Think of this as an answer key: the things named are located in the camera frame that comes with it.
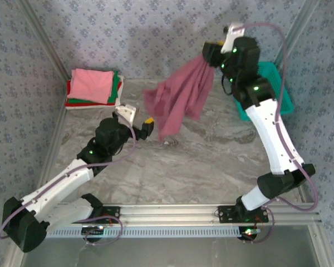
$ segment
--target teal basket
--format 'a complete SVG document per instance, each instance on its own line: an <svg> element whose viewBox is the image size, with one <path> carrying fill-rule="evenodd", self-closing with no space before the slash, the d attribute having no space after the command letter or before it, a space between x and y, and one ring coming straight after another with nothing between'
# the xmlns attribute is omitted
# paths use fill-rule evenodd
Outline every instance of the teal basket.
<svg viewBox="0 0 334 267"><path fill-rule="evenodd" d="M259 62L258 64L258 74L262 77L266 78L268 82L271 84L274 93L276 95L276 98L279 99L279 93L281 92L281 77L277 71L277 67L272 62ZM241 107L241 104L234 99L240 118L243 121L250 121L249 116L247 116L246 112ZM286 87L283 90L283 99L282 99L282 106L281 106L281 115L284 114L291 114L294 111L294 105L291 101L291 98L289 97L289 94L286 90Z"/></svg>

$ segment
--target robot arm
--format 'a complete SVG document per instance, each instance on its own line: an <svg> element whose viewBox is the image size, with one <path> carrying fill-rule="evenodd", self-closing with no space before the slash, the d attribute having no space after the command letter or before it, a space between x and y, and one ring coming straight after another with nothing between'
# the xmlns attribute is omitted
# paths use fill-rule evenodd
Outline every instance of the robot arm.
<svg viewBox="0 0 334 267"><path fill-rule="evenodd" d="M239 221L249 221L270 199L300 186L306 179L293 160L297 160L311 176L315 173L312 164L305 164L289 138L280 118L275 122L277 99L266 78L258 74L260 49L254 38L244 37L244 30L234 29L242 26L233 23L224 28L227 34L224 43L206 42L203 57L212 66L220 68L232 88L233 97L249 116L256 127L265 147L271 172L257 179L257 186L249 193L239 197L234 211ZM280 125L282 136L292 151L289 158L279 138L276 123Z"/></svg>
<svg viewBox="0 0 334 267"><path fill-rule="evenodd" d="M98 175L107 166L106 163L112 162L112 157L119 153L124 143L132 137L130 129L134 131L136 140L145 140L150 136L154 128L152 119L145 121L139 129L132 125L137 113L135 107L118 106L116 112L124 118L123 122L119 121L115 112L112 118L102 120L95 131L95 137L65 170L20 201L12 197L5 202L3 222L14 212L17 214L3 231L23 252L36 248L49 231L91 216L102 215L100 213L102 203L91 194L84 195L67 205L57 206L57 204L80 185Z"/></svg>

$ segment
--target red towel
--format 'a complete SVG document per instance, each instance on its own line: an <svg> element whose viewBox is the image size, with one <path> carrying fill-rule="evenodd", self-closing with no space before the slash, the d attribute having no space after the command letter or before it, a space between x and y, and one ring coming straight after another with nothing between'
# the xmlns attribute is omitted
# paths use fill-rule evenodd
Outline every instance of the red towel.
<svg viewBox="0 0 334 267"><path fill-rule="evenodd" d="M185 115L199 120L213 80L214 68L200 55L159 83L155 90L144 90L145 107L157 122L160 141L180 131Z"/></svg>

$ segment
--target pink cloth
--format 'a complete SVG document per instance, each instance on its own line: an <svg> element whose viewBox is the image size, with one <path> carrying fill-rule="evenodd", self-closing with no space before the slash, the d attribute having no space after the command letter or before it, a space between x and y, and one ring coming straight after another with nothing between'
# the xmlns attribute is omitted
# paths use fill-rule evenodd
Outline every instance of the pink cloth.
<svg viewBox="0 0 334 267"><path fill-rule="evenodd" d="M113 71L72 70L71 91L67 98L106 104L111 96Z"/></svg>
<svg viewBox="0 0 334 267"><path fill-rule="evenodd" d="M213 80L214 68L200 55L159 83L155 90L144 90L145 107L157 122L160 141L180 131L185 115L199 120Z"/></svg>

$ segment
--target green folded cloth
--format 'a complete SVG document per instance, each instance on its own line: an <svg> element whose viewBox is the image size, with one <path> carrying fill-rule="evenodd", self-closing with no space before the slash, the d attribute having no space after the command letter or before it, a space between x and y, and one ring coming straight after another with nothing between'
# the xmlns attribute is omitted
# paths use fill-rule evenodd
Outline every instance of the green folded cloth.
<svg viewBox="0 0 334 267"><path fill-rule="evenodd" d="M115 103L115 100L117 99L117 86L119 85L120 78L117 75L118 71L114 72L114 76L112 78L112 89L111 89L111 96L107 100L107 103ZM81 104L81 103L94 103L89 100L82 100L82 99L76 99L76 98L69 98L68 99L69 104Z"/></svg>

